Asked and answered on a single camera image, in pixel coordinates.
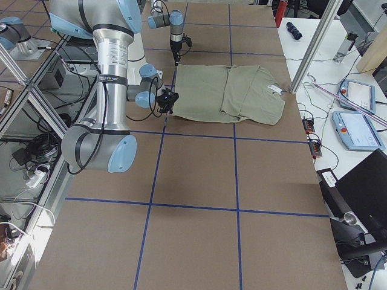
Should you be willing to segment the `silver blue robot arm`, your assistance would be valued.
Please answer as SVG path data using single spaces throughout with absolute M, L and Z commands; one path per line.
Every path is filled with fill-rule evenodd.
M 61 142 L 72 175 L 85 169 L 120 173 L 132 166 L 137 140 L 126 124 L 130 91 L 135 92 L 137 106 L 161 114 L 171 113 L 179 98 L 150 64 L 139 69 L 138 85 L 128 82 L 129 48 L 141 32 L 142 9 L 138 1 L 50 1 L 52 28 L 91 39 L 97 48 L 96 106 L 67 130 Z
M 150 1 L 151 11 L 148 17 L 150 28 L 170 28 L 170 48 L 174 58 L 175 66 L 178 66 L 183 45 L 183 14 L 179 10 L 169 11 L 164 1 Z

